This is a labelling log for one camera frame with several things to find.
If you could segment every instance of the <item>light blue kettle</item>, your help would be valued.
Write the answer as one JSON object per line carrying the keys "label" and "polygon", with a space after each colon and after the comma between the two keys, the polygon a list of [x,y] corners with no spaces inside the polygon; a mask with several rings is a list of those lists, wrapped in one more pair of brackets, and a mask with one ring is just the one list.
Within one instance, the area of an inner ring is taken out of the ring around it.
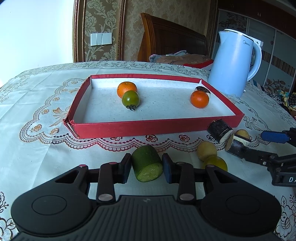
{"label": "light blue kettle", "polygon": [[[260,45],[254,38],[232,29],[219,31],[218,48],[208,83],[218,91],[241,97],[246,82],[257,73],[262,58]],[[252,50],[255,61],[250,69]]]}

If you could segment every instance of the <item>yellow potato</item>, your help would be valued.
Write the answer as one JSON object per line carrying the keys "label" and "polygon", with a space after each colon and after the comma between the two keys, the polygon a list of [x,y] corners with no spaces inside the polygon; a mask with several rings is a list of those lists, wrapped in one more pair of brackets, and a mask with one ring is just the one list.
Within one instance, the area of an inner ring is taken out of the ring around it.
{"label": "yellow potato", "polygon": [[196,153],[198,158],[204,161],[209,156],[217,156],[217,149],[212,142],[204,141],[198,145]]}
{"label": "yellow potato", "polygon": [[226,162],[218,156],[209,156],[207,159],[205,159],[204,163],[202,164],[202,168],[204,169],[206,165],[215,165],[224,171],[228,171]]}
{"label": "yellow potato", "polygon": [[244,129],[238,130],[235,134],[239,135],[239,136],[242,136],[244,138],[247,138],[247,139],[249,138],[249,133]]}

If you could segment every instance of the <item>white tray bottom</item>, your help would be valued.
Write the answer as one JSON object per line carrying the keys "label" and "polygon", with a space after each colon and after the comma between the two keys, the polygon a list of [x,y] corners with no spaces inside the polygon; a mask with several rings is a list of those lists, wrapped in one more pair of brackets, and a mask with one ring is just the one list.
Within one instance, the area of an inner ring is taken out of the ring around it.
{"label": "white tray bottom", "polygon": [[[121,82],[136,84],[140,105],[136,111],[127,109],[117,95]],[[211,93],[204,109],[194,107],[190,95],[202,84],[173,80],[136,78],[91,79],[74,115],[75,123],[102,123],[159,119],[200,118],[235,115]]]}

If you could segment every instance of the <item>light switch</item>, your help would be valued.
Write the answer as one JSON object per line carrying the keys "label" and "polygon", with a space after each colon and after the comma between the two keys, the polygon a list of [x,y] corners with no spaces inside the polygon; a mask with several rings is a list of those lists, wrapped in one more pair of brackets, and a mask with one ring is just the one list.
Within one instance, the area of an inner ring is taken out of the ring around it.
{"label": "light switch", "polygon": [[102,33],[97,33],[96,44],[102,45]]}
{"label": "light switch", "polygon": [[112,33],[102,33],[102,45],[112,44]]}
{"label": "light switch", "polygon": [[97,33],[91,34],[91,46],[97,45],[96,40],[97,40]]}

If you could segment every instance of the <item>cucumber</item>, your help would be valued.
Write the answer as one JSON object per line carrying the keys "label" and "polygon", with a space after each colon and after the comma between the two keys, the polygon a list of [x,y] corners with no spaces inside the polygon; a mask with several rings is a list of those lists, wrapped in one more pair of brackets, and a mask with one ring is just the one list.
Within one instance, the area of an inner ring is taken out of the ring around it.
{"label": "cucumber", "polygon": [[145,145],[131,155],[131,162],[136,178],[140,182],[157,179],[163,172],[162,161],[153,146]]}

